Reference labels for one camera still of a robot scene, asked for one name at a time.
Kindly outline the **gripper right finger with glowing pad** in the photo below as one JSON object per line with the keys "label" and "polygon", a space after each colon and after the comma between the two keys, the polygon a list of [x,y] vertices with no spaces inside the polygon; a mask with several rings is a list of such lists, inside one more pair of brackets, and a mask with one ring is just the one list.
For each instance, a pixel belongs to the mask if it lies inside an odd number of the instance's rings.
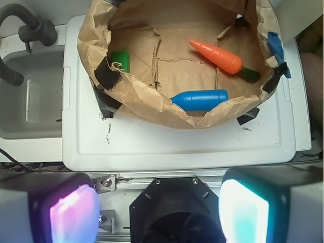
{"label": "gripper right finger with glowing pad", "polygon": [[218,209],[228,242],[323,242],[323,167],[229,168]]}

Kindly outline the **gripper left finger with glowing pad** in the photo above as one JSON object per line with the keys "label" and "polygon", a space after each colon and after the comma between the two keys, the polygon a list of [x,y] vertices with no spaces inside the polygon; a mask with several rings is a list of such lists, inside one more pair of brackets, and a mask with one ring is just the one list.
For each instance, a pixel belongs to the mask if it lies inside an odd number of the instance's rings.
{"label": "gripper left finger with glowing pad", "polygon": [[1,173],[1,242],[94,242],[99,217],[85,173]]}

